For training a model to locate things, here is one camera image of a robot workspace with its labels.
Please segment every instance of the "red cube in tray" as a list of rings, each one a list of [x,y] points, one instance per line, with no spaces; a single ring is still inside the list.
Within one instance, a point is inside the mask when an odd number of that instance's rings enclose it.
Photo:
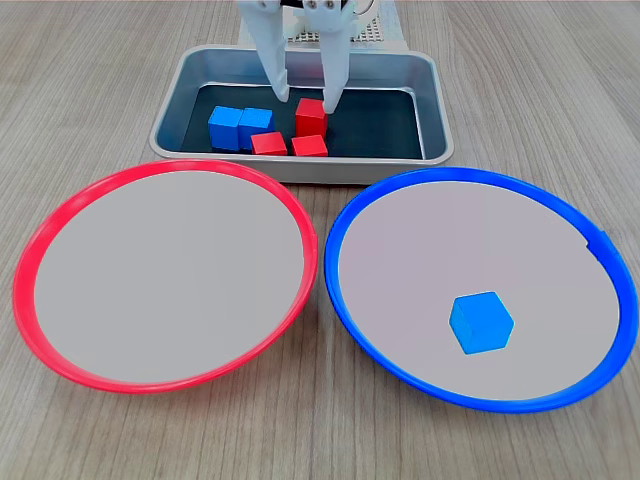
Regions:
[[[296,137],[291,141],[293,151],[297,157],[327,157],[327,145],[321,135]]]
[[[251,144],[254,155],[287,155],[287,145],[280,132],[253,135]]]
[[[329,117],[324,111],[322,100],[302,98],[296,110],[296,137],[320,135],[325,138]]]

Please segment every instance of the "wooden table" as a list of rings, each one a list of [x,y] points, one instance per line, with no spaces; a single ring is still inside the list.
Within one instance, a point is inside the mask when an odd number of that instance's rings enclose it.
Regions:
[[[449,165],[535,183],[605,228],[640,283],[640,4],[408,3],[412,50],[441,72]],[[61,202],[156,159],[147,141],[179,56],[235,43],[226,2],[0,2],[0,478],[640,478],[640,356],[552,413],[442,403],[364,355],[320,275],[294,327],[192,390],[76,386],[27,349],[13,273]],[[359,189],[292,187],[324,246]]]

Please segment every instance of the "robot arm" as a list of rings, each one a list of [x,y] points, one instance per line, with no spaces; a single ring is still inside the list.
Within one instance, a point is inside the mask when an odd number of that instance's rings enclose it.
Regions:
[[[276,97],[289,99],[285,69],[287,39],[283,31],[282,7],[304,9],[309,25],[320,35],[320,57],[324,73],[324,109],[332,114],[349,79],[349,52],[353,0],[236,0],[258,56]]]

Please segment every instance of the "cube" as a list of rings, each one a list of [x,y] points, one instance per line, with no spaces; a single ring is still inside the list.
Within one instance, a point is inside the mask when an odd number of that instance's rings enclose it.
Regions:
[[[254,155],[282,155],[286,156],[287,145],[280,132],[261,133],[251,137]]]
[[[240,148],[251,150],[251,137],[262,133],[275,131],[275,119],[271,110],[259,108],[245,108],[238,124]]]
[[[302,98],[296,110],[296,137],[320,135],[325,138],[329,117],[324,111],[322,100]]]
[[[467,355],[506,347],[514,326],[495,292],[456,298],[449,324]]]
[[[293,152],[297,157],[326,157],[327,146],[321,135],[309,135],[308,137],[296,137],[291,140]]]
[[[237,108],[218,106],[213,109],[209,118],[209,136],[213,148],[233,152],[240,150],[238,125],[242,113],[242,110]]]

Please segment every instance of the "blue cube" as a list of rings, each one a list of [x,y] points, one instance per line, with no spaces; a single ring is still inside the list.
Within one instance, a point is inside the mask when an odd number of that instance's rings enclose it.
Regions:
[[[240,119],[240,148],[251,150],[251,137],[275,132],[275,120],[271,110],[245,108]]]
[[[209,118],[209,136],[211,146],[221,150],[237,152],[240,150],[239,128],[242,110],[229,107],[216,107]]]
[[[449,324],[467,355],[506,347],[514,326],[495,292],[456,298]]]

